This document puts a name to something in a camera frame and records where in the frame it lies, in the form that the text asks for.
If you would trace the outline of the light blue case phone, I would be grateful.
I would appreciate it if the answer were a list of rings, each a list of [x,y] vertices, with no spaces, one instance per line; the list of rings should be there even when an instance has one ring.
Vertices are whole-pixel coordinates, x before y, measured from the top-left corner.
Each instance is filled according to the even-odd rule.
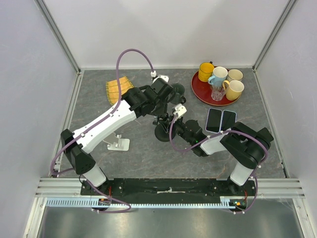
[[[225,131],[230,128],[236,123],[236,112],[224,110],[222,113],[222,121],[220,130]]]

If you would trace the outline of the black round phone stand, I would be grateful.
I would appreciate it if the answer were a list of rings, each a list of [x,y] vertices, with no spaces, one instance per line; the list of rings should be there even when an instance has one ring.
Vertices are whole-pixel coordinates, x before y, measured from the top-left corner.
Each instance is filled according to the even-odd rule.
[[[154,117],[153,125],[155,125],[155,137],[161,142],[168,142],[169,130],[173,116],[170,116],[167,109],[161,112],[160,115]]]

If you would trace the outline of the red round tray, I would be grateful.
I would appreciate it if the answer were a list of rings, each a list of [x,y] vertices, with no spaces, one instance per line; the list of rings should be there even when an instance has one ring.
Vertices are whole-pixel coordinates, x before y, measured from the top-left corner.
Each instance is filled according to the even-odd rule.
[[[235,101],[230,101],[226,98],[226,95],[223,97],[221,101],[214,101],[211,98],[211,85],[208,84],[208,82],[201,82],[198,79],[198,72],[196,72],[191,80],[191,88],[194,92],[195,96],[204,102],[205,104],[211,105],[211,106],[227,106],[230,104],[233,104]]]

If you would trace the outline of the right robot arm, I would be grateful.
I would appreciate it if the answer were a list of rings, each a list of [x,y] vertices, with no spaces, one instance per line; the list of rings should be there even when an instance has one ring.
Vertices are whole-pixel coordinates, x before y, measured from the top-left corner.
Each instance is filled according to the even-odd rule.
[[[173,119],[169,126],[169,141],[175,135],[184,139],[190,147],[177,149],[185,153],[193,151],[199,157],[206,157],[220,151],[228,151],[237,164],[227,182],[228,192],[238,195],[245,189],[245,183],[252,173],[267,158],[273,136],[264,127],[254,131],[241,122],[236,122],[231,128],[214,135],[205,135],[196,120],[183,122],[182,119]]]

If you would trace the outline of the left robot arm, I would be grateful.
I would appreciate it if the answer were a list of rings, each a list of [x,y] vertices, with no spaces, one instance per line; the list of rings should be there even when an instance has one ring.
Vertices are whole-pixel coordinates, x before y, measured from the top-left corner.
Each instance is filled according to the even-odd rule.
[[[75,130],[61,133],[64,154],[76,174],[83,175],[92,184],[92,190],[103,195],[109,184],[107,177],[91,156],[94,148],[125,124],[146,115],[165,116],[167,104],[174,94],[168,77],[160,75],[151,85],[133,87],[124,93],[109,110],[89,124]]]

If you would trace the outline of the purple case phone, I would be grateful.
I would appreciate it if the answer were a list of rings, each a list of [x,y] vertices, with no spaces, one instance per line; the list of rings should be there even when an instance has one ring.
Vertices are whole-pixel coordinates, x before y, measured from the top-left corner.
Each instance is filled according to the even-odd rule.
[[[210,108],[206,121],[206,131],[219,133],[222,119],[222,110]]]

